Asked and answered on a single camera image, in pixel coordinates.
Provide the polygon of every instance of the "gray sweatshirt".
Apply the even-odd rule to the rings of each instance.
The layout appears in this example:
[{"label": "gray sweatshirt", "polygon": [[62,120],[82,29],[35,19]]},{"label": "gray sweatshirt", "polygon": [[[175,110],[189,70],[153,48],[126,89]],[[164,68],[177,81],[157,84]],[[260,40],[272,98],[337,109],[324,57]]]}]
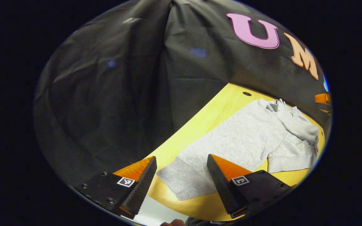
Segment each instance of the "gray sweatshirt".
[{"label": "gray sweatshirt", "polygon": [[212,153],[250,171],[268,158],[268,172],[311,168],[318,153],[318,127],[282,99],[255,100],[191,143],[157,176],[177,196],[191,199],[216,192],[206,167]]}]

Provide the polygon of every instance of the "black cloth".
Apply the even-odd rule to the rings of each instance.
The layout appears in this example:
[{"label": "black cloth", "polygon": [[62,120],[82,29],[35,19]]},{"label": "black cloth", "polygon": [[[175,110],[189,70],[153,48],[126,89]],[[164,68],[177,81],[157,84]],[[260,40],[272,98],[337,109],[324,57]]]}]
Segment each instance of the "black cloth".
[{"label": "black cloth", "polygon": [[[234,34],[227,13],[278,27],[280,46],[266,50]],[[72,186],[151,153],[227,83],[281,98],[321,126],[319,80],[293,63],[285,27],[241,3],[131,0],[86,23],[55,51],[36,89],[34,123],[41,150]]]}]

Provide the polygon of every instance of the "screw hole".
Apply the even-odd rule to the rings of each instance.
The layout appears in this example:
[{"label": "screw hole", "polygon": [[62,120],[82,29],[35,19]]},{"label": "screw hole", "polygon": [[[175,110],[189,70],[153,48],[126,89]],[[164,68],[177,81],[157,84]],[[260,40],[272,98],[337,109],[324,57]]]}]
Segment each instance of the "screw hole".
[{"label": "screw hole", "polygon": [[109,204],[114,204],[114,200],[112,200],[112,199],[107,199],[107,202],[108,202]]}]

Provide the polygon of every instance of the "pink letter u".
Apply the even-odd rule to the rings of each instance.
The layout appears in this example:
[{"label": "pink letter u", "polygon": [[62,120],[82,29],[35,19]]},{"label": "pink letter u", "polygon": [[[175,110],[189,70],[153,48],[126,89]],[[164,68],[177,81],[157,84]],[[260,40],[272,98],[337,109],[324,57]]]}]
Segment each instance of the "pink letter u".
[{"label": "pink letter u", "polygon": [[227,17],[231,18],[231,21],[233,22],[234,32],[240,40],[243,40],[250,45],[261,47],[264,49],[276,49],[279,46],[279,37],[277,36],[276,32],[277,27],[273,24],[270,24],[263,20],[258,20],[259,23],[265,26],[267,33],[267,39],[260,39],[258,37],[255,37],[251,32],[250,17],[235,13],[228,13]]}]

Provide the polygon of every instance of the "yellow table surface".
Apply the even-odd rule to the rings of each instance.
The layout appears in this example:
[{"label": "yellow table surface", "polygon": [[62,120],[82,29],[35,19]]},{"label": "yellow table surface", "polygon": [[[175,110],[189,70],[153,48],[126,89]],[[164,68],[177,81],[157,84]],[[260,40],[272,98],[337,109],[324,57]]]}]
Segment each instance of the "yellow table surface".
[{"label": "yellow table surface", "polygon": [[[252,96],[246,96],[243,94],[243,92],[248,92]],[[181,129],[174,133],[166,142],[164,142],[147,157],[156,156],[157,171],[161,170],[173,162],[175,156],[182,152],[182,150],[184,150],[189,144],[195,142],[207,132],[213,130],[221,122],[229,118],[242,107],[260,98],[268,101],[276,99],[241,86],[237,86],[231,83],[227,84],[192,119],[190,119]],[[319,128],[320,154],[325,144],[323,128],[309,116],[305,116],[313,125],[316,125]],[[267,171],[267,159],[256,171],[258,170]],[[310,172],[310,170],[311,169],[278,172],[272,173],[272,175],[284,183],[292,186],[300,183]],[[179,201],[174,193],[172,193],[165,185],[165,183],[163,183],[155,175],[149,188],[148,196],[152,197],[166,207],[169,207],[170,209],[193,218],[211,221],[232,220],[230,215],[227,214],[217,192],[206,196],[199,196],[192,199]]]}]

